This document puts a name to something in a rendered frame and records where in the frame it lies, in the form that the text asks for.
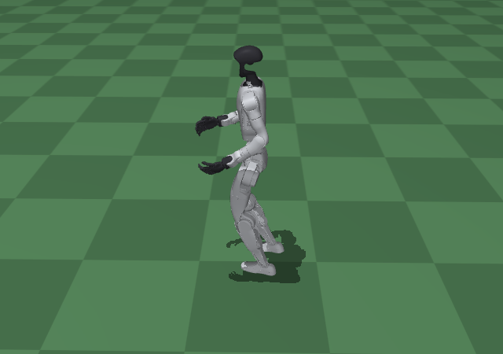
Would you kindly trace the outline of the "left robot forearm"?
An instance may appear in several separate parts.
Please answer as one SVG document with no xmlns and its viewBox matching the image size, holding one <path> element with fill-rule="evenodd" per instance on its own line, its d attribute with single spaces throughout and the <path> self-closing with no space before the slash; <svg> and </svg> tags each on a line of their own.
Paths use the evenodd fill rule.
<svg viewBox="0 0 503 354">
<path fill-rule="evenodd" d="M 233 159 L 227 165 L 230 168 L 234 168 L 235 166 L 237 166 L 237 164 L 242 163 L 249 157 L 256 155 L 261 150 L 261 148 L 264 147 L 264 145 L 265 140 L 262 137 L 255 137 L 251 142 L 248 142 L 246 146 L 239 149 L 238 151 L 235 151 L 233 154 L 228 155 Z"/>
</svg>

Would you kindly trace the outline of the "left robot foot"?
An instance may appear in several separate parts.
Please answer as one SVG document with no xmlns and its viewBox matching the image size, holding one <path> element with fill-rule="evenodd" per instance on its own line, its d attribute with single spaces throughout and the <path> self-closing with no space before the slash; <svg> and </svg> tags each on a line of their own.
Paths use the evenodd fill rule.
<svg viewBox="0 0 503 354">
<path fill-rule="evenodd" d="M 266 263 L 266 264 L 267 264 L 267 266 L 264 265 L 266 267 L 260 267 L 259 263 L 257 261 L 253 261 L 253 262 L 245 261 L 245 262 L 241 263 L 240 267 L 242 270 L 248 271 L 251 273 L 260 273 L 260 274 L 270 275 L 270 276 L 275 275 L 276 274 L 275 266 L 271 263 Z"/>
</svg>

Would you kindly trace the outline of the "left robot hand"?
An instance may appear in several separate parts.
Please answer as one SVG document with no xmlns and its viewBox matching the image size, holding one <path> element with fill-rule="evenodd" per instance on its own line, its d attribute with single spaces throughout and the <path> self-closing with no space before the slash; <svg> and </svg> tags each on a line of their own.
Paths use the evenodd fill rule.
<svg viewBox="0 0 503 354">
<path fill-rule="evenodd" d="M 229 166 L 227 165 L 229 162 L 232 161 L 232 157 L 224 157 L 222 158 L 221 162 L 215 162 L 215 163 L 207 163 L 205 161 L 202 161 L 201 163 L 204 165 L 207 165 L 207 167 L 202 167 L 200 164 L 198 164 L 198 167 L 200 168 L 201 171 L 205 172 L 206 174 L 213 175 L 215 173 L 221 172 L 224 168 L 229 169 Z"/>
</svg>

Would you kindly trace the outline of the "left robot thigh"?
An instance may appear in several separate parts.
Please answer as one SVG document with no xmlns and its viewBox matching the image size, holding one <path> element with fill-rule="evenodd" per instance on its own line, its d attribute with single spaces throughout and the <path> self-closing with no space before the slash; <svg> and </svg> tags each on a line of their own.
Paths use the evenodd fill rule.
<svg viewBox="0 0 503 354">
<path fill-rule="evenodd" d="M 259 174 L 258 164 L 250 161 L 248 166 L 239 168 L 233 180 L 230 191 L 230 207 L 236 225 L 240 219 L 247 219 L 253 228 L 255 226 L 255 217 L 250 212 L 245 212 L 245 209 L 250 198 L 251 186 L 255 187 Z"/>
</svg>

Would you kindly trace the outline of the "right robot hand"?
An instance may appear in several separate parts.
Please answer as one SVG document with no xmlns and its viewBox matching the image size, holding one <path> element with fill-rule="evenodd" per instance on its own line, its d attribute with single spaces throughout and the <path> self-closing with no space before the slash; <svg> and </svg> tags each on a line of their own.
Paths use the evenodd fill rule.
<svg viewBox="0 0 503 354">
<path fill-rule="evenodd" d="M 212 129 L 213 127 L 219 125 L 220 127 L 223 127 L 221 125 L 221 120 L 226 120 L 228 118 L 227 115 L 222 115 L 222 116 L 217 116 L 217 119 L 215 117 L 210 117 L 210 116 L 204 116 L 202 120 L 197 121 L 196 123 L 196 132 L 200 136 L 200 134 L 203 131 L 206 131 L 207 129 Z M 198 133 L 199 131 L 199 133 Z"/>
</svg>

